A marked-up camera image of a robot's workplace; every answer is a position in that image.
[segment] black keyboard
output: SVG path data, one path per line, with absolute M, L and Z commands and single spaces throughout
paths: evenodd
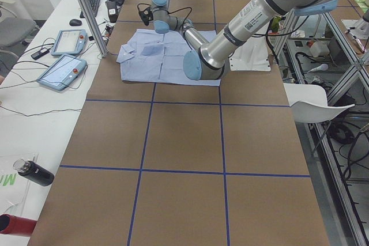
M 88 2 L 90 2 L 90 5 L 91 5 L 92 11 L 93 11 L 93 15 L 96 17 L 97 12 L 99 11 L 100 0 L 88 0 Z M 81 12 L 80 18 L 85 18 L 85 16 L 83 15 L 83 12 Z

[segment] black bottle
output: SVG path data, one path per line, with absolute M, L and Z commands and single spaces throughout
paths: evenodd
M 17 160 L 13 168 L 18 171 L 18 174 L 28 180 L 34 181 L 41 186 L 48 186 L 54 180 L 54 174 L 35 164 L 33 161 Z

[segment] white table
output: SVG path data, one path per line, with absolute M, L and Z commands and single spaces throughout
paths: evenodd
M 108 19 L 104 1 L 101 0 L 96 17 L 98 24 Z M 28 49 L 42 45 L 48 37 L 56 38 L 61 29 L 86 29 L 88 36 L 90 36 L 91 32 L 85 19 L 81 19 L 82 26 L 80 27 L 69 26 L 69 21 L 72 18 L 79 18 L 80 10 L 77 0 L 62 0 Z M 99 27 L 103 31 L 105 24 L 101 24 Z M 89 47 L 91 43 L 87 42 L 84 49 Z M 30 51 L 27 55 L 22 56 L 19 61 L 33 60 L 30 54 L 34 52 L 35 50 Z M 0 89 L 2 106 L 25 114 L 47 112 L 53 109 L 81 109 L 99 66 L 101 55 L 94 44 L 81 58 L 87 61 L 88 68 L 83 79 L 81 74 L 71 84 L 72 87 L 77 87 L 82 80 L 78 89 L 67 88 L 63 92 L 56 92 L 42 87 L 37 82 L 4 88 L 24 82 L 15 74 L 9 73 L 0 86 L 0 88 L 4 88 Z M 51 65 L 55 60 L 50 54 L 47 54 L 37 61 Z M 14 66 L 14 71 L 27 81 L 37 79 L 45 69 L 45 67 L 35 63 L 20 63 Z M 67 111 L 25 117 L 0 109 L 1 156 L 38 154 L 37 163 L 55 174 L 79 114 L 78 111 Z M 50 187 L 42 187 L 31 182 L 22 217 L 38 219 Z M 0 235 L 1 246 L 27 245 L 28 240 L 27 237 Z

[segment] red mug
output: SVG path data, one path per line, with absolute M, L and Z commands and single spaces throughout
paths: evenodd
M 0 215 L 0 233 L 14 236 L 31 236 L 37 221 L 10 214 Z

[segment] light blue cloth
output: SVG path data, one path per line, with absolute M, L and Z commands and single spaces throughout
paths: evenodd
M 209 41 L 215 31 L 200 31 Z M 117 62 L 124 81 L 160 82 L 181 85 L 219 86 L 220 80 L 188 79 L 183 71 L 183 56 L 190 47 L 174 31 L 158 34 L 154 30 L 137 29 L 127 44 L 121 46 Z

